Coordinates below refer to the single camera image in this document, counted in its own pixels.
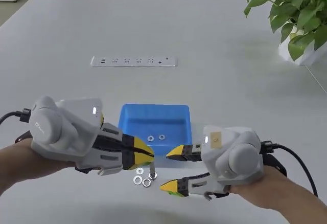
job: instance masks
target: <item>power strip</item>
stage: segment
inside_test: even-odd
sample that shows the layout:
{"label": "power strip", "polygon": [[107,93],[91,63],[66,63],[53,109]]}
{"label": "power strip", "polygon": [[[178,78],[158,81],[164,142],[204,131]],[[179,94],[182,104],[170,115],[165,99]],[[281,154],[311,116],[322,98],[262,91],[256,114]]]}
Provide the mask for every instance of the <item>power strip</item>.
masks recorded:
{"label": "power strip", "polygon": [[93,67],[176,67],[175,57],[144,57],[144,58],[106,58],[93,57]]}

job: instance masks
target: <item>table surface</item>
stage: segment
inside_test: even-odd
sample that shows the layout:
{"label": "table surface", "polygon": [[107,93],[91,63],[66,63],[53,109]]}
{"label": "table surface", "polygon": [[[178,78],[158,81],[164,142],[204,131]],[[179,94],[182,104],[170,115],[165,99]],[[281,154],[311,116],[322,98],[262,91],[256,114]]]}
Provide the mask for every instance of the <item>table surface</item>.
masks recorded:
{"label": "table surface", "polygon": [[[187,104],[193,139],[205,124],[248,126],[262,140],[294,149],[327,203],[323,159],[326,93],[305,66],[277,54],[269,5],[245,19],[245,0],[30,0],[0,28],[0,114],[49,95],[100,97],[106,121],[125,103]],[[92,68],[92,56],[176,56],[177,68]],[[1,146],[28,129],[11,119]],[[275,156],[310,188],[290,155]],[[135,171],[99,177],[66,169],[16,184],[0,201],[3,223],[286,223],[238,196],[206,201],[159,191],[173,178],[205,171],[158,168],[146,189]]]}

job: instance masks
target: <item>white plant pot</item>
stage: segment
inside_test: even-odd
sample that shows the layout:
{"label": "white plant pot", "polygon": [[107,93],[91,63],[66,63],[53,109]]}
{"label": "white plant pot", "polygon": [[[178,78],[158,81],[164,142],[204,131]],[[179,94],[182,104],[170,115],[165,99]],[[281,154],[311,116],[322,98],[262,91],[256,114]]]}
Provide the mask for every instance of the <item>white plant pot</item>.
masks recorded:
{"label": "white plant pot", "polygon": [[314,41],[309,44],[304,54],[296,61],[293,61],[290,53],[288,52],[288,43],[291,38],[288,37],[282,44],[279,45],[278,53],[286,61],[295,63],[297,65],[312,65],[319,60],[322,56],[327,55],[327,43],[321,46],[317,51],[314,49]]}

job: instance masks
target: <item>human hand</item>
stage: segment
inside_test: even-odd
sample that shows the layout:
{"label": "human hand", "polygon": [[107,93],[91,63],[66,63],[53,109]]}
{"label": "human hand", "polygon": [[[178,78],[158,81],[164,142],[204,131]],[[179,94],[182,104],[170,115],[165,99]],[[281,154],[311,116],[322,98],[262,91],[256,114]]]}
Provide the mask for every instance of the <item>human hand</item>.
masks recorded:
{"label": "human hand", "polygon": [[279,210],[283,202],[298,185],[290,181],[277,169],[264,166],[264,176],[249,185],[231,186],[230,193],[243,197],[255,206]]}

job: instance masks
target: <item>blue plastic tray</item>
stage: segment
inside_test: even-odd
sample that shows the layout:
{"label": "blue plastic tray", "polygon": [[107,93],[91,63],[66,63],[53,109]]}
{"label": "blue plastic tray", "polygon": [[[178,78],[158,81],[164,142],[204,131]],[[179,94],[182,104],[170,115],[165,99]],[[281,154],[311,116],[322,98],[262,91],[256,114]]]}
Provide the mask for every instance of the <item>blue plastic tray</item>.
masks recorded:
{"label": "blue plastic tray", "polygon": [[187,105],[125,104],[119,128],[151,146],[156,156],[165,156],[179,145],[192,144],[190,110]]}

